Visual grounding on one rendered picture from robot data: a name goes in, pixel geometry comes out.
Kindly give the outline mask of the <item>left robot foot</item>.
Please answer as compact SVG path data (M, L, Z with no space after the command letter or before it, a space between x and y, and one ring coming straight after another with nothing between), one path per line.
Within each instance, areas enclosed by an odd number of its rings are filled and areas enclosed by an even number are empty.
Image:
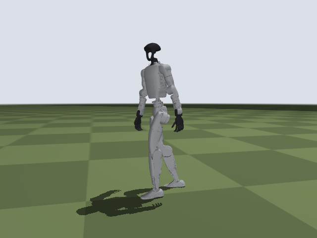
M158 189L157 189L157 191L158 191ZM164 192L163 192L163 190L161 188L159 188L158 192L154 192L153 190L150 190L146 194L141 195L140 198L141 199L152 199L152 198L155 198L155 197L162 197L162 196L164 196Z

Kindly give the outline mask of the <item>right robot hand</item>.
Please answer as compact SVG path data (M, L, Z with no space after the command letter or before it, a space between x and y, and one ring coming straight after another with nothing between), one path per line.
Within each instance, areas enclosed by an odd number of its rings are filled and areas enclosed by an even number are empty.
M134 125L135 125L136 130L141 131L142 130L141 129L141 117L143 117L143 115L142 116L140 115L140 110L137 111L136 116L137 117L134 121Z

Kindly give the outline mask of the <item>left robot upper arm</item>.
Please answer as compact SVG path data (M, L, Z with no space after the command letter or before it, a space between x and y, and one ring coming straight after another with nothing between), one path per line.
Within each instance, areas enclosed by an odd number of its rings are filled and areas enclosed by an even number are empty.
M166 89L166 92L168 95L171 95L173 94L172 90L171 90L171 87L172 85L174 85L174 80L173 80L173 77L172 77L172 74L171 74L171 67L170 65L168 64L161 64L158 66L159 67L159 71L160 73L163 74L164 78L165 78L165 81L168 85L167 89Z

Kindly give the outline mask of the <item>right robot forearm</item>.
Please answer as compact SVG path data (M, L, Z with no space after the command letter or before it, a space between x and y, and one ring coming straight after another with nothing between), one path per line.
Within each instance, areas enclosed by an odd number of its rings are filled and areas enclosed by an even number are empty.
M140 100L140 102L139 102L138 110L140 110L140 115L142 116L144 113L145 103L146 103L147 99L146 99L146 97L140 96L139 100Z

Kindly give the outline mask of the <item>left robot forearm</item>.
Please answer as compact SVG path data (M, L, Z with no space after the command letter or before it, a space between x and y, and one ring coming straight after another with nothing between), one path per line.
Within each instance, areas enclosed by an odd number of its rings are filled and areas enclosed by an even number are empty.
M171 87L171 90L173 92L173 95L171 95L171 99L172 99L172 102L173 102L173 107L174 109L177 109L177 113L178 115L182 114L182 109L181 109L181 103L180 103L180 100L179 100L179 95L178 95L178 92L175 88L175 86L172 85Z

